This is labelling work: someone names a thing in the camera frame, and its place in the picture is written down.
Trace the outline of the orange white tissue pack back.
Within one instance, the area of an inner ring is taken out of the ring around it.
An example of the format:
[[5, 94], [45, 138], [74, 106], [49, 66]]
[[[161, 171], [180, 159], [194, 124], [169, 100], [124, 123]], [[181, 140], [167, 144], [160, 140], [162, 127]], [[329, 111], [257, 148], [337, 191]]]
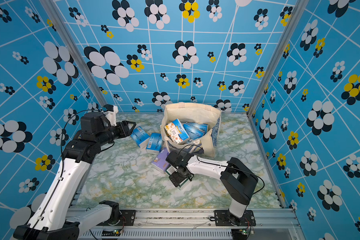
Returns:
[[179, 119], [168, 123], [165, 126], [165, 131], [171, 140], [178, 145], [184, 144], [191, 139]]

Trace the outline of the cream canvas tote bag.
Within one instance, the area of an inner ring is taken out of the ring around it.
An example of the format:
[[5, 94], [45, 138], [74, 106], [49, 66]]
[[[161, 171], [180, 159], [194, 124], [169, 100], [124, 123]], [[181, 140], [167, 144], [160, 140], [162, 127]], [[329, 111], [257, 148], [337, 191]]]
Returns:
[[161, 134], [169, 152], [216, 155], [222, 111], [210, 105], [176, 103], [167, 105]]

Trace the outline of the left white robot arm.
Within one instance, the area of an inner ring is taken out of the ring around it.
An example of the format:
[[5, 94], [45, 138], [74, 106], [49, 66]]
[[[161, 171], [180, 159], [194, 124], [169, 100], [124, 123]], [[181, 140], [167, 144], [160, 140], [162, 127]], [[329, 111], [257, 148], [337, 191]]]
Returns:
[[62, 151], [62, 160], [46, 196], [34, 215], [16, 227], [16, 240], [76, 240], [100, 223], [118, 224], [119, 204], [102, 201], [95, 208], [68, 219], [67, 213], [102, 146], [129, 137], [135, 122], [116, 120], [117, 111], [90, 112], [81, 117], [81, 129]]

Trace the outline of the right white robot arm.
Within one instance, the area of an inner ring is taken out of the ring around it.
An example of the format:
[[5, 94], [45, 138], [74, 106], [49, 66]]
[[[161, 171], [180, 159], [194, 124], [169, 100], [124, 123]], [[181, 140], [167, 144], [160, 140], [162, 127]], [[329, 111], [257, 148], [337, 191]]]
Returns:
[[166, 162], [174, 168], [169, 179], [175, 187], [180, 187], [184, 181], [191, 182], [195, 175], [207, 176], [222, 182], [232, 198], [223, 221], [232, 226], [240, 226], [244, 223], [245, 212], [261, 178], [239, 159], [212, 161], [194, 154], [181, 155], [172, 151], [166, 157]]

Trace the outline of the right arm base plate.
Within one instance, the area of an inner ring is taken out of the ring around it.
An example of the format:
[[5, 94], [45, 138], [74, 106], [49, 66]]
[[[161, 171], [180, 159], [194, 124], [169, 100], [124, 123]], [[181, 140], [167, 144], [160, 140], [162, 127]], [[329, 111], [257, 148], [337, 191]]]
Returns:
[[251, 210], [246, 210], [242, 217], [236, 217], [229, 210], [214, 210], [214, 218], [218, 227], [254, 227], [256, 220]]

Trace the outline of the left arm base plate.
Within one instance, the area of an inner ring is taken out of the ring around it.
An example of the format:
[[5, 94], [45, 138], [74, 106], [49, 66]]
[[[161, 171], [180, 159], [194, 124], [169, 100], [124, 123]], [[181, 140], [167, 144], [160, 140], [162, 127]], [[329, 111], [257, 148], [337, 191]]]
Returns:
[[119, 213], [119, 219], [116, 220], [109, 220], [106, 225], [107, 226], [127, 226], [131, 227], [134, 225], [136, 219], [136, 210], [121, 210]]

